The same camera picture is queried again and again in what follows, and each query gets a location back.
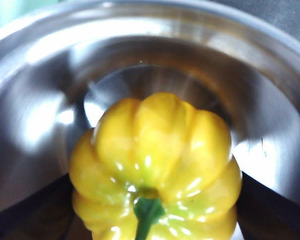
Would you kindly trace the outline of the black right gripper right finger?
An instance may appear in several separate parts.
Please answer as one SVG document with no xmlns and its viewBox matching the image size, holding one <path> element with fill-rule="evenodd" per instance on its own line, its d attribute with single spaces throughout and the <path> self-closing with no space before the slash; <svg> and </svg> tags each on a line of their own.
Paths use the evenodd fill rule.
<svg viewBox="0 0 300 240">
<path fill-rule="evenodd" d="M 245 240 L 300 240 L 300 205 L 242 173 L 236 203 Z"/>
</svg>

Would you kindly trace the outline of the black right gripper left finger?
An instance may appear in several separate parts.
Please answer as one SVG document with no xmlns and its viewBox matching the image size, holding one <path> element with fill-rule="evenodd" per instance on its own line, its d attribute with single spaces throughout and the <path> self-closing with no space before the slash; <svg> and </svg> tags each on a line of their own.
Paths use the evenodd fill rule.
<svg viewBox="0 0 300 240">
<path fill-rule="evenodd" d="M 90 240 L 75 215 L 73 186 L 66 174 L 0 212 L 0 240 Z"/>
</svg>

